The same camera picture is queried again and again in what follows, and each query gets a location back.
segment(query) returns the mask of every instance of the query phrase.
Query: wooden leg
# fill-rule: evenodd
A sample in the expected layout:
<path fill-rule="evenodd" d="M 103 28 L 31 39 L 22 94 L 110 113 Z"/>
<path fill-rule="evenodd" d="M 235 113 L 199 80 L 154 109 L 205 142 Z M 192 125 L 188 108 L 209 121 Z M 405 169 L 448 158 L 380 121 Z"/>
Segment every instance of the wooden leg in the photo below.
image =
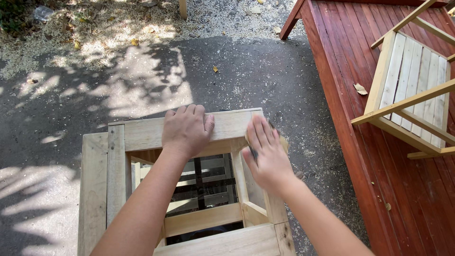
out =
<path fill-rule="evenodd" d="M 182 19 L 187 20 L 187 0 L 178 0 L 179 8 L 180 8 L 180 17 Z"/>

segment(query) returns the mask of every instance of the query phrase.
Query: wooden chair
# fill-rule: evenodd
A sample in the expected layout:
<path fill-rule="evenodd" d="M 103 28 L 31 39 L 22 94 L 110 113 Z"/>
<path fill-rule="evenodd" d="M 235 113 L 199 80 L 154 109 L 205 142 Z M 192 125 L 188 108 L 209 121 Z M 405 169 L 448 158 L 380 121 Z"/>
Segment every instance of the wooden chair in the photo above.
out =
<path fill-rule="evenodd" d="M 455 137 L 447 133 L 450 63 L 445 57 L 399 31 L 409 22 L 455 45 L 455 38 L 419 18 L 436 0 L 427 0 L 404 20 L 379 38 L 371 48 L 382 44 L 364 115 L 353 125 L 369 122 L 409 143 L 421 152 L 410 159 L 455 154 Z"/>

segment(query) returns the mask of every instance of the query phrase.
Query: forearm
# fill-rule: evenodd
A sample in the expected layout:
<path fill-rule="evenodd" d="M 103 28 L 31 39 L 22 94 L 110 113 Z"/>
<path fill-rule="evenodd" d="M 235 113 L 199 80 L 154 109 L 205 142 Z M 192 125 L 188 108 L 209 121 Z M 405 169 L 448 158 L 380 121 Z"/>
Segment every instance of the forearm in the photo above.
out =
<path fill-rule="evenodd" d="M 163 150 L 109 225 L 92 255 L 151 255 L 188 158 Z"/>
<path fill-rule="evenodd" d="M 319 255 L 373 255 L 302 181 L 293 179 L 283 199 Z"/>

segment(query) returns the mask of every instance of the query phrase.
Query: person's right hand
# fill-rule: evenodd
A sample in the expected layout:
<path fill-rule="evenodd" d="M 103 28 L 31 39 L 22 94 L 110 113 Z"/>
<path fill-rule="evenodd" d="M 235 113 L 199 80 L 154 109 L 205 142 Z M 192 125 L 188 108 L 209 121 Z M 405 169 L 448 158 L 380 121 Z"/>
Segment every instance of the person's right hand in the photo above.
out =
<path fill-rule="evenodd" d="M 258 153 L 257 163 L 248 147 L 242 150 L 242 154 L 254 180 L 267 192 L 283 198 L 286 186 L 297 178 L 280 143 L 278 131 L 272 130 L 265 118 L 253 116 L 247 133 L 250 145 Z"/>

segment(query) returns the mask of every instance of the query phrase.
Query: wooden stool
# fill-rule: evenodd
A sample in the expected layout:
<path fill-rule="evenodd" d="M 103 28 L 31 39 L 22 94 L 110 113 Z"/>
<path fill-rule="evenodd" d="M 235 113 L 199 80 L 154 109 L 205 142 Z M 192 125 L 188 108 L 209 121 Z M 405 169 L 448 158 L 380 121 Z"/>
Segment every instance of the wooden stool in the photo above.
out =
<path fill-rule="evenodd" d="M 242 164 L 240 150 L 247 146 L 247 123 L 253 114 L 263 115 L 262 109 L 210 114 L 215 115 L 212 140 L 195 157 L 231 154 L 238 203 L 166 217 L 154 255 L 295 255 L 284 202 L 263 192 Z M 78 255 L 90 254 L 130 196 L 131 160 L 154 163 L 159 154 L 154 150 L 162 147 L 163 123 L 164 118 L 110 123 L 107 133 L 84 135 Z M 142 170 L 140 164 L 135 166 L 139 169 L 139 181 L 138 174 L 134 176 L 136 186 Z M 257 205 L 262 200 L 266 210 Z M 166 237 L 238 221 L 244 228 L 165 245 Z"/>

